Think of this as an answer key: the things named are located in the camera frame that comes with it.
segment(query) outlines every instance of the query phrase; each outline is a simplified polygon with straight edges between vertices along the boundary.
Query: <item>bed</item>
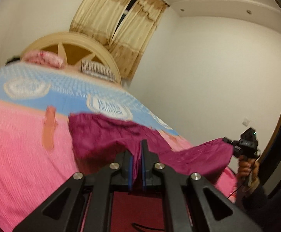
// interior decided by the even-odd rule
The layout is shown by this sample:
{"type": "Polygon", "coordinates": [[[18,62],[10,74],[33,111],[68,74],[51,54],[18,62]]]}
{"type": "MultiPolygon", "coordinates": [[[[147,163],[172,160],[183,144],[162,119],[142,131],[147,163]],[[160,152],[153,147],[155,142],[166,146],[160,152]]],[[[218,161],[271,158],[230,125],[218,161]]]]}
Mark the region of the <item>bed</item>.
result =
{"type": "MultiPolygon", "coordinates": [[[[85,167],[83,161],[74,158],[68,126],[71,113],[99,113],[134,121],[157,130],[174,152],[192,147],[121,87],[115,61],[97,41],[80,33],[54,33],[30,44],[21,56],[35,49],[54,52],[68,65],[57,70],[19,61],[0,69],[0,228],[4,232],[12,231],[73,173],[85,167]],[[82,59],[111,69],[115,82],[80,73],[82,59]],[[55,133],[53,147],[46,149],[43,137],[49,106],[55,108],[55,133]]],[[[236,182],[228,169],[223,175],[228,178],[228,187],[222,191],[228,195],[236,182]]],[[[221,178],[219,184],[225,186],[221,178]]]]}

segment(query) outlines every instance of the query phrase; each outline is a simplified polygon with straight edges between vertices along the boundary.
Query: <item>curtain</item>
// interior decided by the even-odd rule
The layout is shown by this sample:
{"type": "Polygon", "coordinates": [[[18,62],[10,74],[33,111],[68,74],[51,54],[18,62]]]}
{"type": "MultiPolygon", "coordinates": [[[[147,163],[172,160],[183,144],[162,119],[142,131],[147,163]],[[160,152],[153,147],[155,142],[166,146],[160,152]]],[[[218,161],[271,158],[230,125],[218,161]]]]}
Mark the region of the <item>curtain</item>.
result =
{"type": "Polygon", "coordinates": [[[70,31],[84,33],[103,45],[109,45],[130,1],[83,0],[70,25],[70,31]]]}
{"type": "Polygon", "coordinates": [[[137,0],[115,32],[107,48],[122,78],[133,78],[166,7],[161,0],[137,0]]]}

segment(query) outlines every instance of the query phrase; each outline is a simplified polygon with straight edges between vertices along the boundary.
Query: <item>striped pillow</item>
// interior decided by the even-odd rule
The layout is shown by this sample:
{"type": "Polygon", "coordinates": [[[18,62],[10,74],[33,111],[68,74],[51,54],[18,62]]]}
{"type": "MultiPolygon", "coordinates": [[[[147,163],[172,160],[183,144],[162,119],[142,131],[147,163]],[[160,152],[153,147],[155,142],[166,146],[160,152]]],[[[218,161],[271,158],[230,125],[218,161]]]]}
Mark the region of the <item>striped pillow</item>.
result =
{"type": "Polygon", "coordinates": [[[105,67],[103,64],[99,62],[94,62],[90,60],[82,60],[81,66],[79,67],[80,72],[86,73],[98,73],[102,76],[110,78],[112,81],[116,81],[115,74],[108,68],[105,67]]]}
{"type": "Polygon", "coordinates": [[[103,80],[106,80],[106,81],[115,82],[114,79],[112,79],[110,77],[107,77],[105,75],[99,74],[97,72],[84,70],[83,73],[87,74],[89,76],[95,77],[95,78],[100,78],[100,79],[103,79],[103,80]]]}

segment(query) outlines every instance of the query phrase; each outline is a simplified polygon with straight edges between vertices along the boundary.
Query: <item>wall outlet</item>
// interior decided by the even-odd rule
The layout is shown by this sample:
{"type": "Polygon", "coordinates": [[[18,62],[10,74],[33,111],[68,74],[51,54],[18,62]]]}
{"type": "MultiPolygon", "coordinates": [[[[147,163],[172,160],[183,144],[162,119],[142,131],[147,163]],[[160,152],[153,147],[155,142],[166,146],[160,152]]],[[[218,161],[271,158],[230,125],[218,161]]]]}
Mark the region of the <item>wall outlet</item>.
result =
{"type": "Polygon", "coordinates": [[[249,123],[250,123],[250,120],[249,120],[247,117],[245,117],[242,124],[243,124],[244,126],[248,126],[249,123]]]}

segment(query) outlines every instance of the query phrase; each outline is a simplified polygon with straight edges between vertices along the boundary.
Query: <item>wooden headboard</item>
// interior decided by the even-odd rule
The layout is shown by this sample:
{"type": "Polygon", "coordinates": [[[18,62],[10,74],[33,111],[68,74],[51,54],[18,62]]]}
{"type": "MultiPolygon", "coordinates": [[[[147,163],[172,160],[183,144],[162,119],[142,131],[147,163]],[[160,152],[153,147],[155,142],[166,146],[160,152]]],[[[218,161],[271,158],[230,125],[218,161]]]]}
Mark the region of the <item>wooden headboard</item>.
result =
{"type": "Polygon", "coordinates": [[[115,60],[109,51],[98,41],[77,32],[58,32],[37,39],[22,53],[21,57],[31,50],[45,50],[58,54],[69,65],[79,66],[82,59],[97,61],[111,69],[117,83],[121,76],[115,60]]]}

